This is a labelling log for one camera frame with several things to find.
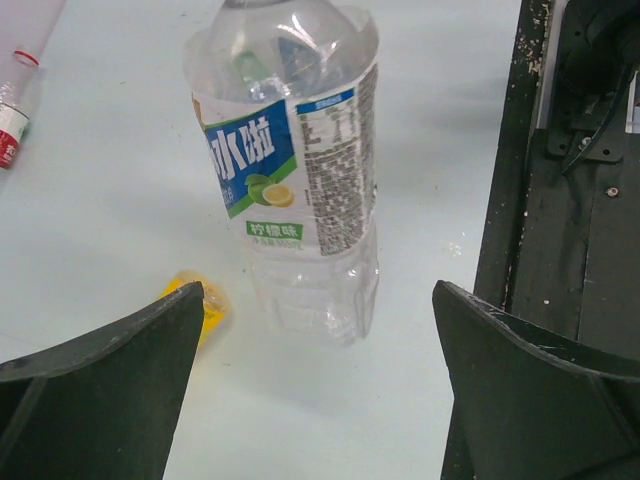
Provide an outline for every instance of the clear plastic bottle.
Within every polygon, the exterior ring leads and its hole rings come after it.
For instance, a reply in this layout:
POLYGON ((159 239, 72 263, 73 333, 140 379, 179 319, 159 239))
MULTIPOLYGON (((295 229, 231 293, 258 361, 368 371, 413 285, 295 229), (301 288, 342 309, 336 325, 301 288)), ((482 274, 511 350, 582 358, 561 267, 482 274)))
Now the clear plastic bottle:
POLYGON ((9 168, 35 109, 38 60, 23 48, 0 61, 0 167, 9 168))
POLYGON ((185 75, 267 316, 348 345, 378 285, 373 103, 378 33, 326 0, 226 0, 185 75))

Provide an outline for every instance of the black cable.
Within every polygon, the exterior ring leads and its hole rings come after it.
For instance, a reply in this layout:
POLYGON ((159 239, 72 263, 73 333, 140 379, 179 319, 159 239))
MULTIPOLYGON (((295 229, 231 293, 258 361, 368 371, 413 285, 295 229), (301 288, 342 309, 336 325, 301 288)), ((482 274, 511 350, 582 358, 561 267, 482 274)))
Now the black cable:
POLYGON ((635 65, 626 65, 622 70, 622 74, 620 75, 620 80, 618 81, 618 85, 616 86, 616 90, 613 94, 613 98, 611 99, 611 104, 609 105, 609 110, 607 111, 607 115, 602 120, 602 123, 596 130, 596 133, 591 137, 591 141, 584 146, 580 152, 569 162, 563 162, 562 164, 562 175, 567 176, 573 170, 578 168, 587 158, 587 155, 591 153, 591 150, 596 146, 598 141, 602 138, 602 135, 605 134, 613 117, 615 117, 616 112, 618 111, 618 107, 625 98, 625 95, 628 91, 629 83, 633 80, 633 75, 635 74, 636 66, 635 65))

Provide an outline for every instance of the light blue surface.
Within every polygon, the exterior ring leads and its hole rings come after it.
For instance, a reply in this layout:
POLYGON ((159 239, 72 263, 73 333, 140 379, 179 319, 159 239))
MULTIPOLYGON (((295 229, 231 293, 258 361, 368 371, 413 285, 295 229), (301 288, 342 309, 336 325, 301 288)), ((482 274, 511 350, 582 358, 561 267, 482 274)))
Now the light blue surface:
POLYGON ((439 478, 452 396, 431 290, 473 286, 519 2, 356 3, 382 38, 382 277, 345 351, 262 325, 181 73, 208 0, 70 2, 44 57, 0 178, 0 360, 139 309, 179 269, 221 282, 235 315, 196 359, 169 480, 439 478))

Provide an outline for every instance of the bottle label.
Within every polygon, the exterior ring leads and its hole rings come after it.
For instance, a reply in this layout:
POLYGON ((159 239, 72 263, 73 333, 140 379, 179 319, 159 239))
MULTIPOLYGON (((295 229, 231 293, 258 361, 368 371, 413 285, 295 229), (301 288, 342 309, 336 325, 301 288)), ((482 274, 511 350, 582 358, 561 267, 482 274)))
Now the bottle label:
POLYGON ((374 62, 305 101, 193 104, 236 232, 257 250, 317 258, 355 246, 375 203, 374 62))
POLYGON ((29 118, 9 105, 0 104, 0 167, 9 168, 18 153, 29 118))

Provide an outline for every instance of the red and white bottle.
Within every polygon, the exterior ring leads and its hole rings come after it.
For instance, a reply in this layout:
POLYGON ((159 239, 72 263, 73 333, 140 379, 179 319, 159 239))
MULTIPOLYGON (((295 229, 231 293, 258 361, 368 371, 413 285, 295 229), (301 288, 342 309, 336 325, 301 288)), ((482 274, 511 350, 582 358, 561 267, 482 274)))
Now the red and white bottle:
POLYGON ((39 68, 38 59, 17 49, 0 62, 0 167, 9 168, 20 148, 34 109, 30 84, 39 68))

